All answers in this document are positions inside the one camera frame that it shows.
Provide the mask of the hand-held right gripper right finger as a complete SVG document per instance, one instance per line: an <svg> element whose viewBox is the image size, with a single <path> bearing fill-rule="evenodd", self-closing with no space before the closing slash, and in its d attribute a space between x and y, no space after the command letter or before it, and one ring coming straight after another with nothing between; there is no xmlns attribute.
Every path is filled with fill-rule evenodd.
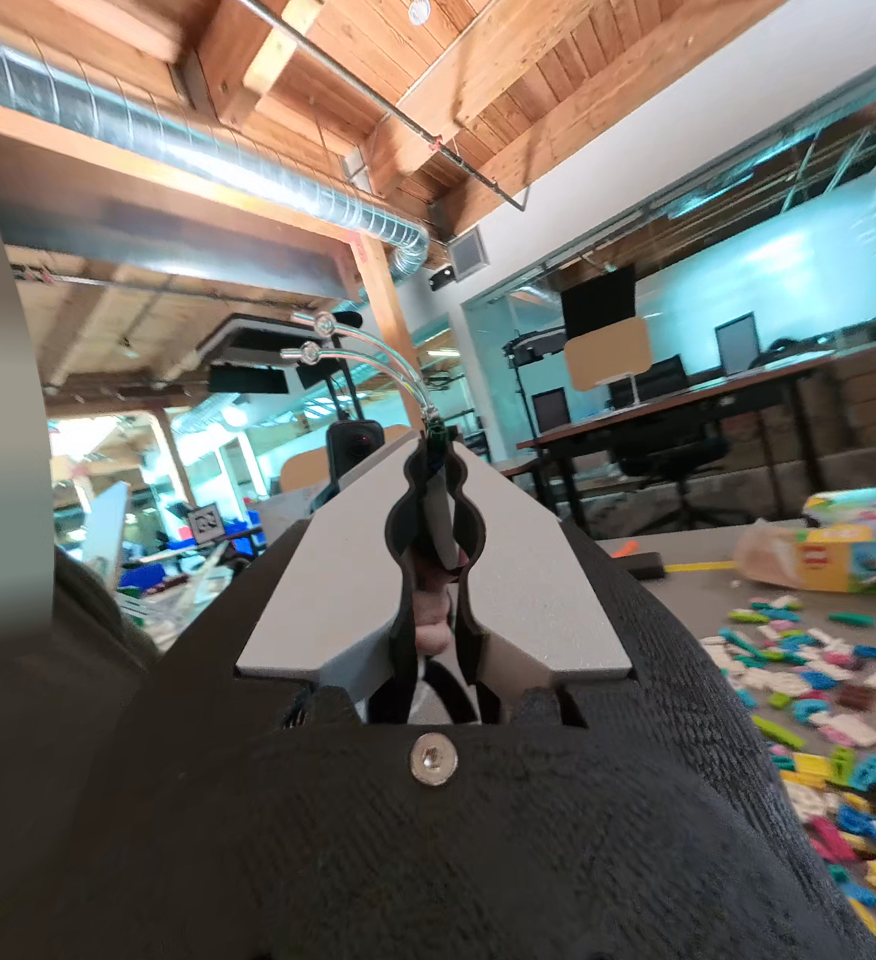
<svg viewBox="0 0 876 960"><path fill-rule="evenodd" d="M458 440L444 463L464 559L456 656L481 722L499 723L532 690L560 698L629 678L632 660L557 517Z"/></svg>

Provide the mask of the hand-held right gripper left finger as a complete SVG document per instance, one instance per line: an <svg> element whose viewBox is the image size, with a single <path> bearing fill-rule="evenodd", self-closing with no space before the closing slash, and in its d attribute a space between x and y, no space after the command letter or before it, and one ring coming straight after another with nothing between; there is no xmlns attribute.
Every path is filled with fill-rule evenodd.
<svg viewBox="0 0 876 960"><path fill-rule="evenodd" d="M340 689L365 705L370 723L409 722L428 468L425 438L401 437L343 479L307 523L237 657L237 678Z"/></svg>

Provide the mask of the green brick with clear stems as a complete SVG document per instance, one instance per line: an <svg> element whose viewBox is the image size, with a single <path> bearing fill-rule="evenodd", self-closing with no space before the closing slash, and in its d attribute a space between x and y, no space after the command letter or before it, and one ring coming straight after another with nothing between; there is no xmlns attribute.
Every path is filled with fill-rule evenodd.
<svg viewBox="0 0 876 960"><path fill-rule="evenodd" d="M332 314L322 312L308 321L314 336L301 346L283 347L278 356L283 366L315 367L324 360L341 360L366 364L391 378L397 386L412 397L420 408L423 434L428 449L435 454L444 453L451 440L451 433L432 401L420 370L393 347L363 330L339 322ZM372 354L345 350L336 346L337 340L351 339L368 345Z"/></svg>

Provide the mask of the grey desk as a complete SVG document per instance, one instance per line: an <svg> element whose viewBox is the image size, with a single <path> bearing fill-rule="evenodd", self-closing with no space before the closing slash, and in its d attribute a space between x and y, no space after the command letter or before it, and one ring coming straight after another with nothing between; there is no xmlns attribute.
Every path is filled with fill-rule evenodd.
<svg viewBox="0 0 876 960"><path fill-rule="evenodd" d="M704 561L733 561L734 548L747 526L642 536L646 552L658 552L665 565ZM768 585L745 578L737 570L667 574L658 581L636 584L636 598L621 601L628 613L638 601L650 604L650 614L666 608L691 635L664 640L675 651L676 666L664 668L664 681L677 685L682 704L703 720L706 707L719 709L717 732L705 733L705 761L714 770L706 777L716 786L728 786L732 801L756 827L761 814L770 817L772 850L792 869L800 883L819 883L823 891L807 893L811 921L822 921L824 932L813 934L808 956L823 958L876 958L876 939L863 925L833 883L823 862L809 845L802 825L791 809L779 780L777 767L769 760L764 742L752 717L724 675L698 642L726 623L734 609L758 598L773 601L780 596L807 601L814 611L864 614L876 619L876 595L828 593Z"/></svg>

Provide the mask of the wooden office desk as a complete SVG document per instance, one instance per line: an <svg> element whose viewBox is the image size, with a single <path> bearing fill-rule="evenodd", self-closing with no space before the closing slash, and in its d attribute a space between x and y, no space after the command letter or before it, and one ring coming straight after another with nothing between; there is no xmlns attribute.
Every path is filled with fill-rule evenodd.
<svg viewBox="0 0 876 960"><path fill-rule="evenodd" d="M587 531L588 521L576 486L572 461L590 453L608 450L613 429L625 423L644 422L667 411L684 408L689 408L693 418L703 425L718 424L740 414L760 412L786 401L791 409L808 487L812 494L817 494L825 489L826 478L799 382L825 370L837 358L838 353L833 350L787 357L767 366L712 379L622 410L555 427L539 437L521 441L517 449L534 450L540 457L547 455L558 465L571 518L579 528Z"/></svg>

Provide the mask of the person's left hand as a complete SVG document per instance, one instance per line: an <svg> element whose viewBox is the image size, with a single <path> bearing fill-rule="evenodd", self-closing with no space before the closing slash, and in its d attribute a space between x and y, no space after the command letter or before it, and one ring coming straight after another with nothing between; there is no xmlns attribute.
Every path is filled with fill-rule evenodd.
<svg viewBox="0 0 876 960"><path fill-rule="evenodd" d="M448 570L436 559L412 553L414 587L412 591L416 650L420 656L442 654L454 639L451 627L451 586L458 571Z"/></svg>

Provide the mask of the small black monitor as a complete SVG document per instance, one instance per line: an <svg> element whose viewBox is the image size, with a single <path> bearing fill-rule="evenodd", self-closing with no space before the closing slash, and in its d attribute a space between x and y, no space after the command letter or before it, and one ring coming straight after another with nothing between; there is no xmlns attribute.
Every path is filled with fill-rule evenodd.
<svg viewBox="0 0 876 960"><path fill-rule="evenodd" d="M531 402L540 435L572 423L564 388L534 393Z"/></svg>

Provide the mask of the black office chair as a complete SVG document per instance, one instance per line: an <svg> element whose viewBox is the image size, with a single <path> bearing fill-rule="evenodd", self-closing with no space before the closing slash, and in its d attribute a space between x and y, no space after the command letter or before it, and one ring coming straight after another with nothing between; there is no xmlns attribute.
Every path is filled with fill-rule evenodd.
<svg viewBox="0 0 876 960"><path fill-rule="evenodd" d="M731 450L723 437L698 438L659 451L617 448L617 463L630 479L640 480L639 488L661 481L676 488L678 507L662 514L633 531L634 536L693 531L698 528L720 528L754 523L756 517L733 508L702 508L688 498L688 481L692 474L722 460Z"/></svg>

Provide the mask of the person's dark sweater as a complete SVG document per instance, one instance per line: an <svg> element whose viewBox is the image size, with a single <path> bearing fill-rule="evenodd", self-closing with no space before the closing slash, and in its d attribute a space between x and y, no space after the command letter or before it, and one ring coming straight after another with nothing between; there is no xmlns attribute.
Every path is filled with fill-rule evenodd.
<svg viewBox="0 0 876 960"><path fill-rule="evenodd" d="M160 651L120 609L101 577L60 546L53 554L53 624L68 629L88 652L94 650L136 673L152 670Z"/></svg>

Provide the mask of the black square panel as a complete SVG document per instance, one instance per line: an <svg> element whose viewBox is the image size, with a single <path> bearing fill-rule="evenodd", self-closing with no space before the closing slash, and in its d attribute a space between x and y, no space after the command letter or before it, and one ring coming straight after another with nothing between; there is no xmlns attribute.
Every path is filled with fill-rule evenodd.
<svg viewBox="0 0 876 960"><path fill-rule="evenodd" d="M636 267L612 272L570 287L561 294L567 340L636 317Z"/></svg>

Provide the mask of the pile of colourful toy bricks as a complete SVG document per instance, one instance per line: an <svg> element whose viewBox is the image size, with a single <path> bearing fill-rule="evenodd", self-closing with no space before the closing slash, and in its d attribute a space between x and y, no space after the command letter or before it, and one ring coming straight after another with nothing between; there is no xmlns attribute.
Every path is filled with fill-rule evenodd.
<svg viewBox="0 0 876 960"><path fill-rule="evenodd" d="M876 619L758 597L698 642L752 717L809 845L876 939Z"/></svg>

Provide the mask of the colourful toy set box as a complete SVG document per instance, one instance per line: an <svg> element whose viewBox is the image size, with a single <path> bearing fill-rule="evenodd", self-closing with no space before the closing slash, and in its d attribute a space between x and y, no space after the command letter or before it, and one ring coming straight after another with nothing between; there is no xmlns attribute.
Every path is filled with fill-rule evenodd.
<svg viewBox="0 0 876 960"><path fill-rule="evenodd" d="M801 527L746 527L732 555L737 572L769 586L876 595L876 487L816 493L802 517Z"/></svg>

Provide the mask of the grey-screen monitor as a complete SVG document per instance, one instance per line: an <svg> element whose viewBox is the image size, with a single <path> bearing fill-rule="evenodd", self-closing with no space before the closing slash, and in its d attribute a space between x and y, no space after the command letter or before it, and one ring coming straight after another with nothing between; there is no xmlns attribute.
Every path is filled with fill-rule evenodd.
<svg viewBox="0 0 876 960"><path fill-rule="evenodd" d="M720 324L714 334L724 377L734 377L752 368L761 350L753 312Z"/></svg>

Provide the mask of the grey sprinkler pipe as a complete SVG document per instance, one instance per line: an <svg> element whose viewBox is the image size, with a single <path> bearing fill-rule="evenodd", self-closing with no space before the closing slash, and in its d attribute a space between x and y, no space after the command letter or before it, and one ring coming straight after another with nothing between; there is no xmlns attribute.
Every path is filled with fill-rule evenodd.
<svg viewBox="0 0 876 960"><path fill-rule="evenodd" d="M346 66L339 63L334 57L327 54L322 48L308 39L303 32L285 21L280 15L271 11L263 2L240 1L240 5L250 11L260 21L267 24L271 29L277 30L292 43L293 47L304 50L317 63L324 66L342 82L352 87L359 94L379 107L383 111L385 119L395 119L398 121L398 123L404 126L414 137L419 138L422 143L426 144L432 153L438 153L443 156L447 161L464 171L468 177L490 190L495 196L504 200L515 210L520 212L526 211L526 203L522 203L506 193L496 181L483 175L458 153L448 148L443 138L435 134L433 135L426 127L421 126L416 120L405 113L397 104L381 96L370 85L349 71Z"/></svg>

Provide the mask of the wall vent grille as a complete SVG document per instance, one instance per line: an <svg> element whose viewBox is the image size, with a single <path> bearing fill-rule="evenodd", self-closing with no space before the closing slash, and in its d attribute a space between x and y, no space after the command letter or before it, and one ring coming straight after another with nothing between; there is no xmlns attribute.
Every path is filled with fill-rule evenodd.
<svg viewBox="0 0 876 960"><path fill-rule="evenodd" d="M490 265L478 225L456 235L446 245L456 282L463 282Z"/></svg>

